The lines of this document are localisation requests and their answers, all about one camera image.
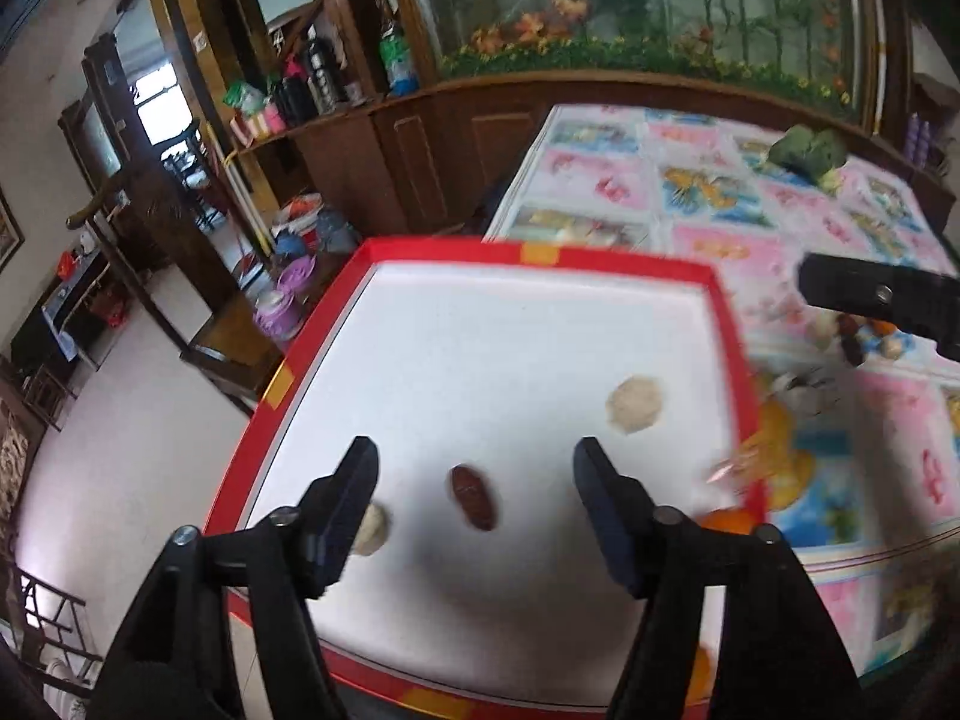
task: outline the aquarium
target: aquarium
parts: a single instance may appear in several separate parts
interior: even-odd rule
[[[418,0],[444,77],[655,71],[858,118],[857,0]]]

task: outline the floor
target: floor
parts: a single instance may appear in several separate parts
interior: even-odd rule
[[[150,290],[187,338],[209,316],[176,269],[157,274]],[[62,432],[48,431],[37,453],[16,555],[25,570],[88,601],[85,629],[106,654],[171,531],[203,525],[247,419],[179,360],[138,304],[101,369],[79,378]],[[253,662],[244,634],[241,685]]]

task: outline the orange fruit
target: orange fruit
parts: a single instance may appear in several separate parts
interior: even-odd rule
[[[896,333],[896,324],[893,322],[884,322],[882,319],[871,319],[870,329],[877,338],[885,338]]]
[[[697,517],[697,524],[701,528],[710,528],[712,531],[725,533],[741,533],[749,536],[760,522],[747,509],[717,509],[715,512]]]
[[[690,675],[690,686],[686,689],[686,706],[707,701],[713,691],[713,664],[707,650],[697,645],[697,655],[693,659],[693,673]]]

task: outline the tablecloth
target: tablecloth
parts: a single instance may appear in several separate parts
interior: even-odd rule
[[[487,237],[716,269],[755,373],[771,522],[862,674],[923,635],[936,557],[960,538],[960,365],[899,331],[904,354],[887,359],[869,325],[862,367],[836,341],[819,350],[820,310],[799,294],[796,269],[819,251],[957,271],[898,177],[851,157],[826,194],[766,162],[781,134],[676,111],[557,106]]]

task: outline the painting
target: painting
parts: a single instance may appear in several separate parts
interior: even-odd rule
[[[16,226],[6,199],[0,193],[0,271],[23,244],[23,233]]]

